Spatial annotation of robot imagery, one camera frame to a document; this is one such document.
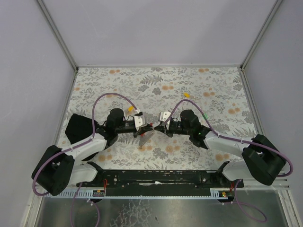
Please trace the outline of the red grey key organizer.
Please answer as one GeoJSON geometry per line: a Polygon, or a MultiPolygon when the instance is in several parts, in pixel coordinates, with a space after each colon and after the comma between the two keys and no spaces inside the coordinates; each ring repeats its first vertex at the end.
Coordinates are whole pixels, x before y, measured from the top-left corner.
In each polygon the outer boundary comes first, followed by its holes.
{"type": "Polygon", "coordinates": [[[154,129],[149,132],[139,132],[140,140],[138,143],[138,149],[142,149],[145,143],[154,135],[154,129]]]}

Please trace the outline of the orange tag key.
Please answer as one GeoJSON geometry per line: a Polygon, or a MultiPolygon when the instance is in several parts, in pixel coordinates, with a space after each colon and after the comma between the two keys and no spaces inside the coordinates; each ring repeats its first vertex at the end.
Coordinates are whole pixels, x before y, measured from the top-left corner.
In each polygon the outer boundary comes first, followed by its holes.
{"type": "Polygon", "coordinates": [[[130,107],[127,108],[127,112],[131,112],[133,109],[134,109],[134,107],[130,106],[130,107]]]}

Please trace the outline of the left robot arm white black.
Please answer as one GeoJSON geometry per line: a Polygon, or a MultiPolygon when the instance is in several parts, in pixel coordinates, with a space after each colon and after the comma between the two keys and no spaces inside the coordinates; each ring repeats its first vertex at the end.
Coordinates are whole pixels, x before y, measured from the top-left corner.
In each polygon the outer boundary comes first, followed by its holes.
{"type": "Polygon", "coordinates": [[[65,130],[71,145],[51,145],[46,149],[31,175],[33,186],[38,184],[56,196],[68,185],[92,182],[98,171],[88,162],[97,153],[111,147],[119,134],[132,133],[137,137],[152,130],[142,112],[128,120],[122,109],[115,108],[103,124],[74,113],[65,130]]]}

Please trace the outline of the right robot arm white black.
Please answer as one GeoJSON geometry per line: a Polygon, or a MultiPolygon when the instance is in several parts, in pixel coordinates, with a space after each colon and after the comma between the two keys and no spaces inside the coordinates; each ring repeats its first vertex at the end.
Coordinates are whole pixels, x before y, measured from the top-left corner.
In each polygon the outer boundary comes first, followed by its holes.
{"type": "Polygon", "coordinates": [[[160,124],[154,128],[168,137],[187,135],[198,148],[219,150],[243,160],[229,162],[223,175],[230,181],[254,178],[261,184],[271,185],[286,164],[286,159],[275,153],[273,144],[263,135],[240,139],[213,132],[202,125],[192,110],[184,110],[180,120],[173,120],[169,112],[160,113],[160,124]]]}

